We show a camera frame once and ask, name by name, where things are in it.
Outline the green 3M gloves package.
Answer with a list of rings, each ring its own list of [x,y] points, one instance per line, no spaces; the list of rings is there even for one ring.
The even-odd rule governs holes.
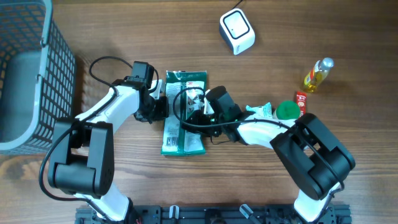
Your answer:
[[[207,72],[167,71],[165,95],[169,103],[169,117],[165,119],[161,154],[165,156],[192,156],[205,154],[200,134],[182,128],[175,117],[187,119],[194,112],[203,112],[203,90]]]

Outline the yellow oil bottle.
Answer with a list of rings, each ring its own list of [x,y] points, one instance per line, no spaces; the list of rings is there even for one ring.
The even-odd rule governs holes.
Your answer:
[[[303,80],[303,90],[307,93],[313,93],[322,81],[328,76],[331,69],[334,67],[334,60],[326,57],[318,60],[311,71]]]

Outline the mint green wipes packet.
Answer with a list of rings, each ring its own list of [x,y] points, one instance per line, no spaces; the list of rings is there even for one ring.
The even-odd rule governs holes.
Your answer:
[[[255,107],[251,107],[249,105],[246,105],[246,110],[255,112],[256,114],[262,116],[263,118],[273,118],[272,105],[271,105],[270,102],[268,102],[268,103],[266,103],[264,105],[255,106]]]

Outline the red snack stick packet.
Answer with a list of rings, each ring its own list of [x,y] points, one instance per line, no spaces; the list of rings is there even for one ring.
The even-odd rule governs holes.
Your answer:
[[[300,117],[307,112],[307,94],[305,92],[296,92],[296,104],[300,109]]]

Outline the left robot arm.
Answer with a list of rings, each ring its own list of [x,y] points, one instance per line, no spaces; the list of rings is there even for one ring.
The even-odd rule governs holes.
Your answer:
[[[96,222],[141,223],[132,200],[113,182],[114,134],[130,116],[151,124],[169,115],[157,70],[140,61],[130,68],[131,74],[110,83],[94,107],[57,120],[52,147],[40,166],[43,193],[54,200],[86,202]]]

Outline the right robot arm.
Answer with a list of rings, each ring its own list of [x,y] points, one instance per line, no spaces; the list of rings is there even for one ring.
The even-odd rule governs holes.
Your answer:
[[[209,137],[225,134],[233,142],[274,150],[300,189],[294,202],[297,215],[318,223],[356,165],[338,138],[311,113],[283,120],[243,111],[224,86],[201,92],[199,99],[212,113],[194,110],[182,128]]]

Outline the green white can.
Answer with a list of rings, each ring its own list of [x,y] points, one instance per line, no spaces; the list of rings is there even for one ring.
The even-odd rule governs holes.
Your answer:
[[[300,108],[294,101],[283,101],[272,114],[274,119],[289,120],[300,117]]]

